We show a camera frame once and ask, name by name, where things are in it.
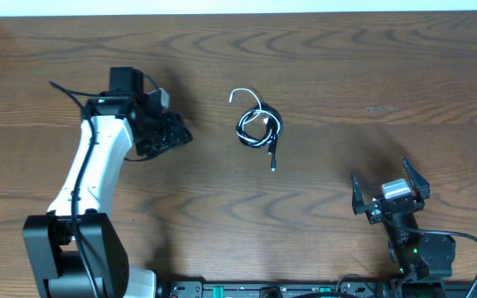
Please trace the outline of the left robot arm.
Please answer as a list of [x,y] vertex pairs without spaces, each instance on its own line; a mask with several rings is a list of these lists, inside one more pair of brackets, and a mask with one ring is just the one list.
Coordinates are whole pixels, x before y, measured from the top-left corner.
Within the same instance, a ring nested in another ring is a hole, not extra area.
[[133,67],[113,67],[109,87],[78,103],[79,147],[59,194],[45,214],[30,215],[22,229],[42,297],[167,297],[164,281],[130,265],[110,220],[113,195],[127,154],[150,161],[191,142],[169,94]]

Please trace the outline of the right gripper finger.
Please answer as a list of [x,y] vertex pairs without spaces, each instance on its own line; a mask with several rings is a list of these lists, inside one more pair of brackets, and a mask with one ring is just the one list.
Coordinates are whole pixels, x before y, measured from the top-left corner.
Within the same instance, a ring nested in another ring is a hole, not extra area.
[[362,193],[359,189],[358,181],[354,174],[351,174],[351,183],[352,183],[352,209],[354,214],[362,214],[364,212],[364,199]]
[[431,193],[429,182],[412,167],[411,163],[405,156],[402,157],[402,162],[416,195],[421,199],[428,199]]

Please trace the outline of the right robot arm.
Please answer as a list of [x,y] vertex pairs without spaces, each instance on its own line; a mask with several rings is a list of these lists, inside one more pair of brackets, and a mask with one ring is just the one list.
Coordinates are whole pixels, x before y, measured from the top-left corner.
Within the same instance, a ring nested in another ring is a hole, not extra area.
[[352,209],[365,214],[370,224],[382,224],[388,235],[388,250],[399,265],[400,276],[377,285],[377,297],[444,297],[444,280],[452,275],[455,240],[446,234],[424,232],[414,214],[423,210],[430,197],[429,182],[404,158],[406,179],[381,186],[382,194],[366,204],[354,175]]

